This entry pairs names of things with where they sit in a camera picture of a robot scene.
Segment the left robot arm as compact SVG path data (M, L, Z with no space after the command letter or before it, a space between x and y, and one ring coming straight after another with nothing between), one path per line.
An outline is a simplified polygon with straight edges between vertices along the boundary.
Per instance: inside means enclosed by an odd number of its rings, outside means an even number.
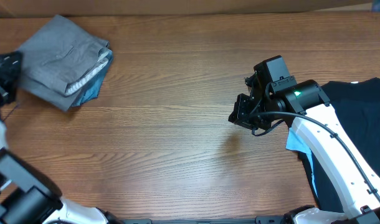
M0 54L0 108L16 99L23 55ZM0 223L121 223L111 213L62 196L42 172L9 151L0 115Z

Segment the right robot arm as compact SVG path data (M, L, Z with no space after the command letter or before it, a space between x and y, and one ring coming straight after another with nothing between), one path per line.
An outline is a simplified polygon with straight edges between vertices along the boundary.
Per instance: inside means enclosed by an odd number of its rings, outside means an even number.
M277 123L291 127L311 149L336 190L343 212L300 207L285 223L380 223L380 177L350 140L330 99L314 80L297 83L282 56L254 66L228 120L267 133Z

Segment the grey shorts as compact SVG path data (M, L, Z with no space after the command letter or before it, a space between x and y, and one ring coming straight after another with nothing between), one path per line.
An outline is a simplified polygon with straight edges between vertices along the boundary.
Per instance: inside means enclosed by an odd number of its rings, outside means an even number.
M109 41L56 15L18 48L23 54L19 86L67 111L98 72L105 49Z

